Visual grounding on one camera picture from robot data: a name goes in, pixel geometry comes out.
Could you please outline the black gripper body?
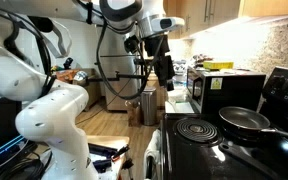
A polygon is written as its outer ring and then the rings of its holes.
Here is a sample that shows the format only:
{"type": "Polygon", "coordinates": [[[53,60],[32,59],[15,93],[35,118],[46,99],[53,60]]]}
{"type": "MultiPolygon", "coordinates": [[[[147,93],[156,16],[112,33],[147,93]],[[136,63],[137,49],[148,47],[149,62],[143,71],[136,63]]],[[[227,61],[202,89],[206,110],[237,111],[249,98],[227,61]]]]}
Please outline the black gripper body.
{"type": "Polygon", "coordinates": [[[172,78],[175,75],[173,69],[173,62],[170,55],[167,52],[170,51],[168,46],[168,36],[155,36],[153,38],[147,38],[144,40],[144,48],[149,57],[153,57],[153,67],[158,82],[161,87],[164,87],[167,91],[172,91],[174,85],[172,78]]]}

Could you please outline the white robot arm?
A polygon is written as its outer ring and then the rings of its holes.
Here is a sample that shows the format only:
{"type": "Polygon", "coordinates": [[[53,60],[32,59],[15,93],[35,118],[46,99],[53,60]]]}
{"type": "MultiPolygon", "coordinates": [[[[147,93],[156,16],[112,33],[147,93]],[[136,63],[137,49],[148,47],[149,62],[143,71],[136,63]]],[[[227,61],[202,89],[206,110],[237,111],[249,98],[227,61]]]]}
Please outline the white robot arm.
{"type": "MultiPolygon", "coordinates": [[[[0,11],[21,19],[35,16],[108,25],[117,33],[127,33],[137,24],[144,40],[184,25],[183,19],[165,14],[163,0],[99,0],[96,5],[78,0],[0,0],[0,11]]],[[[89,99],[87,91],[57,80],[43,93],[47,76],[6,50],[1,44],[5,38],[0,30],[0,94],[29,103],[16,116],[16,129],[24,138],[51,148],[55,163],[42,180],[99,180],[87,135],[75,125],[89,99]]]]}

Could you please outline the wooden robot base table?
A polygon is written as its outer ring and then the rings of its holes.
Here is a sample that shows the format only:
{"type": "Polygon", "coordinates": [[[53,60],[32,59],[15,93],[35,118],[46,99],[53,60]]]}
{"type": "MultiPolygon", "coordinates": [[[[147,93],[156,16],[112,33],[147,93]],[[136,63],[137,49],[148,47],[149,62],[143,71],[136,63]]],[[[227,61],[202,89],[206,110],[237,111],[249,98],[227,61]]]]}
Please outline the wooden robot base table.
{"type": "Polygon", "coordinates": [[[90,156],[98,172],[98,180],[121,180],[121,171],[127,161],[128,151],[113,162],[111,157],[129,143],[126,136],[88,136],[90,156]]]}

